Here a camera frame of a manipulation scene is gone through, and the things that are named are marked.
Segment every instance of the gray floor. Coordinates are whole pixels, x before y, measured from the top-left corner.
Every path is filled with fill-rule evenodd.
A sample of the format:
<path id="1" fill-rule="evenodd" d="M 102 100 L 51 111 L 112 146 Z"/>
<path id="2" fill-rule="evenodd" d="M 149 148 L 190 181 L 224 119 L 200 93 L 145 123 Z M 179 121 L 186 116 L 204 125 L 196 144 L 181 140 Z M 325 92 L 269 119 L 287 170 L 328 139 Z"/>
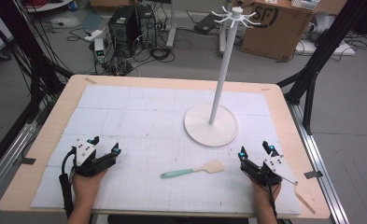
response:
<path id="1" fill-rule="evenodd" d="M 78 15 L 82 18 L 85 11 Z M 93 56 L 88 44 L 68 42 L 65 40 L 68 35 L 68 31 L 49 34 L 55 52 L 71 70 L 89 70 Z M 212 52 L 218 50 L 218 41 L 217 37 L 204 38 L 178 31 L 173 50 L 176 58 L 172 63 L 147 63 L 129 76 L 217 80 L 221 58 Z M 288 63 L 277 63 L 242 53 L 239 47 L 234 47 L 226 79 L 276 83 L 299 72 L 308 59 L 295 56 Z M 13 60 L 0 61 L 0 141 L 29 102 L 28 90 L 17 68 Z M 316 86 L 312 131 L 350 223 L 367 223 L 367 50 L 359 50 L 354 57 L 344 57 L 339 63 L 329 60 L 325 65 Z M 0 186 L 0 198 L 17 168 L 13 166 Z M 64 214 L 0 211 L 0 223 L 64 221 Z M 293 222 L 332 223 L 332 220 Z"/>

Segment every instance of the desk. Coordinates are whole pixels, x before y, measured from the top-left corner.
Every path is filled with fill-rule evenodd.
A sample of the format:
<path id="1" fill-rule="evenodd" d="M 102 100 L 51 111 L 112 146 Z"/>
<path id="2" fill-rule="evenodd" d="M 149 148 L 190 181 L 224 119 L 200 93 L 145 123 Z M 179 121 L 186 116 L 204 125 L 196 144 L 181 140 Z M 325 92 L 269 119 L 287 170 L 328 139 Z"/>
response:
<path id="1" fill-rule="evenodd" d="M 63 211 L 62 209 L 34 209 L 31 207 L 31 202 L 35 197 L 35 192 L 39 186 L 49 157 L 54 148 L 56 148 L 70 116 L 77 107 L 81 93 L 83 93 L 87 85 L 96 84 L 193 90 L 214 90 L 216 88 L 216 82 L 214 81 L 143 77 L 73 76 L 66 85 L 64 92 L 28 152 L 27 157 L 35 158 L 35 164 L 22 165 L 20 167 L 0 202 L 1 210 L 15 212 Z M 306 179 L 303 175 L 306 172 L 312 171 L 312 166 L 309 159 L 307 159 L 302 140 L 279 87 L 274 84 L 226 82 L 224 84 L 224 90 L 260 92 L 264 94 L 278 135 L 279 144 L 285 149 L 284 155 L 300 183 L 296 192 L 316 211 L 314 214 L 303 203 L 299 203 L 301 214 L 290 216 L 290 218 L 328 218 L 330 211 L 317 180 L 315 178 Z M 114 211 L 97 210 L 95 212 L 113 213 Z M 123 211 L 123 213 L 135 214 L 135 211 Z"/>

